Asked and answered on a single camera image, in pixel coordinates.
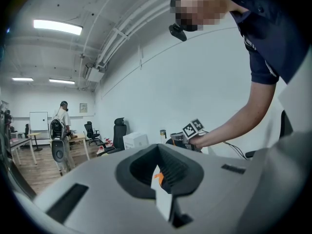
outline wooden floor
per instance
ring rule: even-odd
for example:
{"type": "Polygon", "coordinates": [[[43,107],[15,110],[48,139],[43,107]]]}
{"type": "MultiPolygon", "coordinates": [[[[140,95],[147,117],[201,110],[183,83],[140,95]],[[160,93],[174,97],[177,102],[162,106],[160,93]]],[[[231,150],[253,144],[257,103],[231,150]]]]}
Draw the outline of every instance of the wooden floor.
{"type": "MultiPolygon", "coordinates": [[[[52,157],[50,146],[41,147],[43,149],[40,152],[34,152],[37,165],[34,164],[29,148],[19,149],[21,165],[18,164],[16,152],[13,152],[17,168],[37,194],[41,193],[48,185],[60,178],[58,168],[52,157]]],[[[90,159],[97,157],[96,152],[98,151],[98,146],[94,143],[91,143],[89,146],[87,143],[87,147],[90,159]]],[[[88,160],[82,141],[80,144],[75,142],[74,145],[71,145],[71,148],[70,152],[76,166],[88,160]]]]}

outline whiteboard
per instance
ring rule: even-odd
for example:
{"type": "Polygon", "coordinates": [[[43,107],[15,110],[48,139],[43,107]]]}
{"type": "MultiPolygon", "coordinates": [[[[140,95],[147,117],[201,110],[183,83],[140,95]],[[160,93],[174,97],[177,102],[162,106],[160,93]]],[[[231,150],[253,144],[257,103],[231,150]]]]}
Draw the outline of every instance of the whiteboard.
{"type": "Polygon", "coordinates": [[[47,131],[48,127],[48,112],[30,112],[29,123],[31,131],[47,131]]]}

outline person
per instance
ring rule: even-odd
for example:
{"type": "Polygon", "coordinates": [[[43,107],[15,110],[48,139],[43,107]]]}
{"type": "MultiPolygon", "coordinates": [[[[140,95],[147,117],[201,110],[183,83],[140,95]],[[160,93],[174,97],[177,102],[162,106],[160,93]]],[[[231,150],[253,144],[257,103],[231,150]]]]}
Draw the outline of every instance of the person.
{"type": "MultiPolygon", "coordinates": [[[[70,138],[77,137],[70,131],[71,122],[70,122],[70,118],[68,115],[68,103],[66,101],[62,101],[60,103],[58,112],[56,113],[53,119],[55,118],[57,118],[59,121],[61,121],[64,124],[64,126],[66,127],[66,131],[68,132],[68,136],[70,138]]],[[[64,159],[62,161],[62,168],[65,173],[75,168],[74,160],[70,154],[70,146],[69,146],[68,137],[66,137],[64,140],[64,159]]]]}
{"type": "Polygon", "coordinates": [[[176,22],[185,31],[216,24],[228,12],[234,18],[249,51],[250,96],[232,118],[203,136],[190,140],[197,148],[242,136],[265,116],[281,77],[286,83],[305,58],[309,42],[296,21],[273,0],[171,0],[176,22]]]}

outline ceiling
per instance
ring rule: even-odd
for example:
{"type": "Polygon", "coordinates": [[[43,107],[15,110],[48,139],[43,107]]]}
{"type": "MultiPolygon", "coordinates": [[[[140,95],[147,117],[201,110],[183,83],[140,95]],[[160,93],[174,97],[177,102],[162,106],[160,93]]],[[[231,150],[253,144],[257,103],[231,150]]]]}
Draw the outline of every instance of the ceiling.
{"type": "Polygon", "coordinates": [[[32,77],[34,81],[29,83],[30,86],[67,86],[93,90],[96,83],[83,78],[84,65],[95,63],[113,28],[148,1],[29,0],[7,34],[0,70],[1,81],[17,85],[21,83],[12,81],[12,77],[32,77]],[[68,22],[82,26],[83,30],[80,36],[76,36],[35,29],[34,19],[68,22]],[[84,53],[85,58],[82,59],[80,69],[81,53],[84,53]],[[53,84],[49,78],[70,79],[75,81],[75,85],[53,84]]]}

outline fluorescent light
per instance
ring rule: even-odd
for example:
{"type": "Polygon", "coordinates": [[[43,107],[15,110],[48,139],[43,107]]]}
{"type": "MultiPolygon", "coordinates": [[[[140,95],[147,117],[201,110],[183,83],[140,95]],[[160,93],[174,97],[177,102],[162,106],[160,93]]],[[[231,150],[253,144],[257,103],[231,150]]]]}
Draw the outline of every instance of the fluorescent light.
{"type": "Polygon", "coordinates": [[[32,78],[24,78],[24,77],[16,77],[12,78],[13,80],[18,80],[18,81],[34,81],[32,78]]]}
{"type": "Polygon", "coordinates": [[[36,29],[52,29],[72,33],[80,36],[82,27],[75,26],[58,21],[34,20],[34,28],[36,29]]]}
{"type": "Polygon", "coordinates": [[[74,81],[71,80],[56,80],[56,79],[49,79],[50,82],[57,82],[57,83],[67,83],[67,84],[74,84],[74,81]]]}

